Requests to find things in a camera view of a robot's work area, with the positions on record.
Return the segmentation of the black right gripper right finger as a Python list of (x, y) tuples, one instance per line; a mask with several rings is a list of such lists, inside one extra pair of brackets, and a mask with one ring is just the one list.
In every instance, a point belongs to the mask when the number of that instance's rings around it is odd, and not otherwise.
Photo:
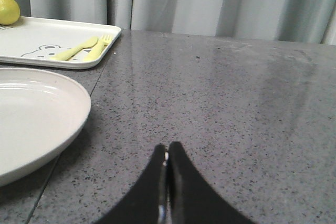
[(169, 145), (173, 223), (253, 223), (227, 203), (202, 177), (183, 145)]

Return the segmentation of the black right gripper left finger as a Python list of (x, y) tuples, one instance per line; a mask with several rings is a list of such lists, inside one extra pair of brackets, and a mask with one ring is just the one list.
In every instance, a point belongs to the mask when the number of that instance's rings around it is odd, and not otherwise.
[(97, 223), (165, 223), (166, 175), (167, 153), (160, 144), (132, 188)]

